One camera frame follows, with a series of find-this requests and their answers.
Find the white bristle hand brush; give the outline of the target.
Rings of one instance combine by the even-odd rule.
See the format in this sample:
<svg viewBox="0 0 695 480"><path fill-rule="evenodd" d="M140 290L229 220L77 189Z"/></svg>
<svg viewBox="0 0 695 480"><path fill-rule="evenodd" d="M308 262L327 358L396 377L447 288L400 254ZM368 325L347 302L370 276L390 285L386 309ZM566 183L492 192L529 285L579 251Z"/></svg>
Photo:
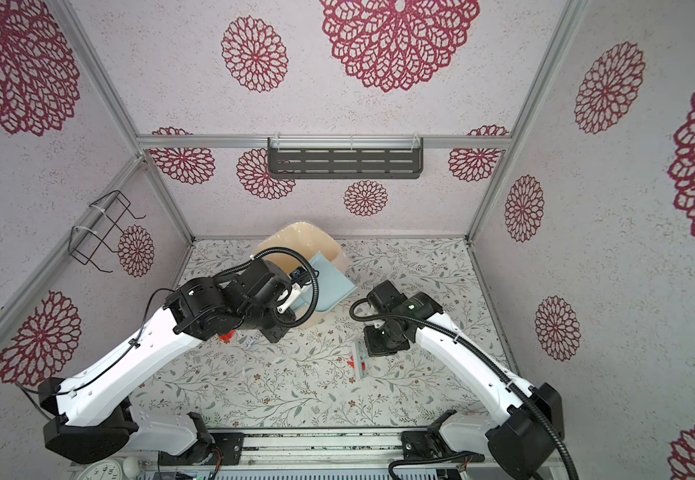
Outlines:
<svg viewBox="0 0 695 480"><path fill-rule="evenodd" d="M353 342L353 358L355 358L355 381L361 381L367 375L367 350L363 340Z"/></svg>

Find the grey-green plastic dustpan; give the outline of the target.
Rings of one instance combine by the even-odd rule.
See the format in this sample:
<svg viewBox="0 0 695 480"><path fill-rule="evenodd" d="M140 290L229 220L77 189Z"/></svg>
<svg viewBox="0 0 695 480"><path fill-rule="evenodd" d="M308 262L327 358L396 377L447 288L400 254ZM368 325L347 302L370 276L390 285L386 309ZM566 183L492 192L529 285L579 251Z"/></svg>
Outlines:
<svg viewBox="0 0 695 480"><path fill-rule="evenodd" d="M325 315L355 291L355 284L321 252L313 256L309 263L316 271L319 286L319 296L313 315Z"/></svg>

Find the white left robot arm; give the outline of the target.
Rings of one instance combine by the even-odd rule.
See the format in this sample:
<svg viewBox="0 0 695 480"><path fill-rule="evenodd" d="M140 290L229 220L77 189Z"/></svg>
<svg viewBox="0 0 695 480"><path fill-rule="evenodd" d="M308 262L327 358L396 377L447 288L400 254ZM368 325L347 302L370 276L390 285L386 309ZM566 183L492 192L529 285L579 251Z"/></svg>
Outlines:
<svg viewBox="0 0 695 480"><path fill-rule="evenodd" d="M132 404L144 380L183 353L235 330L258 330L277 342L295 322L290 306L318 273L285 273L263 258L232 273L193 278L171 292L131 335L109 354L71 378L39 384L40 407L51 418L43 427L47 450L77 464L121 451L149 451L168 465L205 462L216 444L197 412L167 415Z"/></svg>

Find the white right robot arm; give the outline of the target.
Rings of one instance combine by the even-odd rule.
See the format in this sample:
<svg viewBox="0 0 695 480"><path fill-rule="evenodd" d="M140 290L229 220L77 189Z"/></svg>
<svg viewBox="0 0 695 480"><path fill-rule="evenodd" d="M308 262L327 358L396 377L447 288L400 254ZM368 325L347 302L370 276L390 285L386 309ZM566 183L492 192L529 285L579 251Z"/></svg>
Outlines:
<svg viewBox="0 0 695 480"><path fill-rule="evenodd" d="M371 357L395 355L416 345L433 354L475 396L489 414L469 418L455 410L441 414L425 431L401 435L403 459L397 467L487 458L513 479L537 479L551 454L559 454L567 477L577 468L565 446L563 400L545 383L534 386L483 351L431 296L411 297L385 281L349 308L352 320L363 323L363 339Z"/></svg>

